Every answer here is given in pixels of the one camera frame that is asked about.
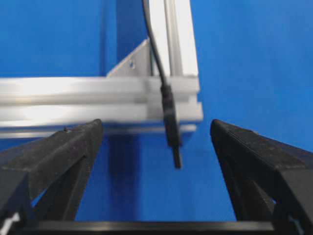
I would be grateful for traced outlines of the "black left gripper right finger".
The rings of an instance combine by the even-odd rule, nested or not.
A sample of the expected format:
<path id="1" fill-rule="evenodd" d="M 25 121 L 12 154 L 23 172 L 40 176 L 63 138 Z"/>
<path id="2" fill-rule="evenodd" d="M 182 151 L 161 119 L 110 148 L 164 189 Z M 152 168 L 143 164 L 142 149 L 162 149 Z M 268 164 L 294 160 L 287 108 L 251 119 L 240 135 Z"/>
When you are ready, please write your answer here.
<path id="1" fill-rule="evenodd" d="M 215 119 L 211 141 L 238 221 L 313 232 L 313 154 Z"/>

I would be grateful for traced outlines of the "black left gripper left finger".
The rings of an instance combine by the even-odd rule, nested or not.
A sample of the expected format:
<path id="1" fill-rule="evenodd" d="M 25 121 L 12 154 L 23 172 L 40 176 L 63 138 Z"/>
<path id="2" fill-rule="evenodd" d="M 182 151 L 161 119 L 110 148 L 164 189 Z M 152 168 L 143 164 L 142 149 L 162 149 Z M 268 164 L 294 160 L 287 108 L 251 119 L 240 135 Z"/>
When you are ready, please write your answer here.
<path id="1" fill-rule="evenodd" d="M 102 143 L 99 119 L 0 153 L 0 232 L 75 219 Z"/>

